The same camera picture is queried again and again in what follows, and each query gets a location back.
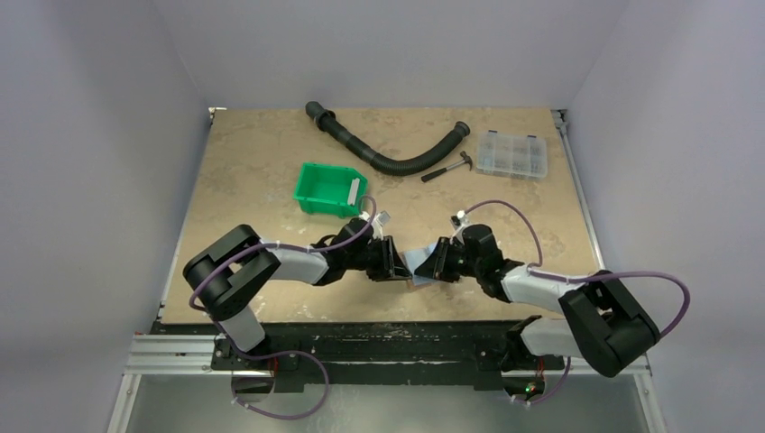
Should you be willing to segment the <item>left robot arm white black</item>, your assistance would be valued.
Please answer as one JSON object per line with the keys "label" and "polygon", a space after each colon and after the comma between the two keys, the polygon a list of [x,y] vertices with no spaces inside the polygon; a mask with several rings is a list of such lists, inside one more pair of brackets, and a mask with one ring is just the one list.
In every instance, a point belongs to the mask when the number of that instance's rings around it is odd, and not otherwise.
{"label": "left robot arm white black", "polygon": [[193,290],[190,306],[203,309],[229,336],[234,357],[256,369],[269,356],[267,336],[249,304],[269,281],[297,281],[321,287],[348,271],[371,281],[406,281],[412,274],[389,235],[354,217],[335,235],[308,246],[263,240],[249,225],[239,225],[190,259],[182,276]]}

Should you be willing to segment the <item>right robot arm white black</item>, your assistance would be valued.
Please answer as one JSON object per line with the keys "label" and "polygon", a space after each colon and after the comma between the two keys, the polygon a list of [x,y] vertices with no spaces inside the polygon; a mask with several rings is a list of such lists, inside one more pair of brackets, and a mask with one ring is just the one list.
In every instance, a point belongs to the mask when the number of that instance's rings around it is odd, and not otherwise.
{"label": "right robot arm white black", "polygon": [[471,277],[493,299],[560,314],[529,318],[511,331],[506,354],[519,367],[543,355],[576,357],[614,377],[661,339],[654,320],[614,273],[536,275],[529,264],[504,257],[492,229],[483,224],[440,237],[414,274],[443,282]]}

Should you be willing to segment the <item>white card in bin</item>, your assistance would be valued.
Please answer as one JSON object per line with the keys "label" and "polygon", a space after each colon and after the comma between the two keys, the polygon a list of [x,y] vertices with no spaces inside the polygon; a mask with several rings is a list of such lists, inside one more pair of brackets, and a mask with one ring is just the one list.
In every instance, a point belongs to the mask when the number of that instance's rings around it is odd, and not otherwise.
{"label": "white card in bin", "polygon": [[357,198],[359,196],[359,189],[361,186],[361,180],[359,178],[355,178],[351,181],[350,188],[348,191],[347,196],[347,205],[351,207],[356,206]]}

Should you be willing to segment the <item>green plastic bin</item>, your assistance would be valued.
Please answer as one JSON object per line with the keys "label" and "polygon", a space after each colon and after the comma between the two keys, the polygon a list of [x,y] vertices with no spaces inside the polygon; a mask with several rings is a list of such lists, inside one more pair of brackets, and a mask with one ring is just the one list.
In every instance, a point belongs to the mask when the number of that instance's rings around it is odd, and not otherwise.
{"label": "green plastic bin", "polygon": [[[361,180],[361,186],[356,206],[351,207],[346,202],[351,181],[355,178]],[[361,212],[360,197],[365,194],[367,187],[368,179],[353,168],[305,162],[293,198],[307,214],[349,218]]]}

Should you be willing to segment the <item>clear plastic organizer box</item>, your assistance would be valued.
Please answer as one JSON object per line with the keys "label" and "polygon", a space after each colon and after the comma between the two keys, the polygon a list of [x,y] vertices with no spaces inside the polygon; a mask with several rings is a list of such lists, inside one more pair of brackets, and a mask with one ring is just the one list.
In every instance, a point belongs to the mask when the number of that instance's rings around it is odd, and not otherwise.
{"label": "clear plastic organizer box", "polygon": [[523,180],[542,180],[548,175],[547,142],[536,135],[487,131],[476,146],[475,171]]}

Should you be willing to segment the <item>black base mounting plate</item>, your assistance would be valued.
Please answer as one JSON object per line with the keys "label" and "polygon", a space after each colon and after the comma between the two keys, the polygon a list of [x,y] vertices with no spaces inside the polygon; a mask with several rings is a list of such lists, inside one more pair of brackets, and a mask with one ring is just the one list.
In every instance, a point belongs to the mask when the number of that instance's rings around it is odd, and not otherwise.
{"label": "black base mounting plate", "polygon": [[564,369],[561,356],[511,353],[517,320],[267,323],[267,339],[246,356],[214,341],[215,371],[274,373],[277,392],[307,384],[470,386],[524,392]]}

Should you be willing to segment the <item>small black-handled hammer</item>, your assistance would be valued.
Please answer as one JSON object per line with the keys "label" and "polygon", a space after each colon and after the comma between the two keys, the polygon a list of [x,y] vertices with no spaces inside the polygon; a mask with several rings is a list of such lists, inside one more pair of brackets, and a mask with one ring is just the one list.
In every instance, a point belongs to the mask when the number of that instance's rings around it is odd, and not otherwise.
{"label": "small black-handled hammer", "polygon": [[454,162],[452,164],[447,165],[446,167],[439,168],[437,170],[434,170],[426,175],[423,175],[420,177],[420,180],[423,183],[427,183],[429,181],[432,181],[433,179],[447,173],[448,171],[451,171],[453,169],[456,169],[461,166],[467,166],[469,170],[473,169],[474,163],[471,156],[466,151],[460,152],[461,160]]}

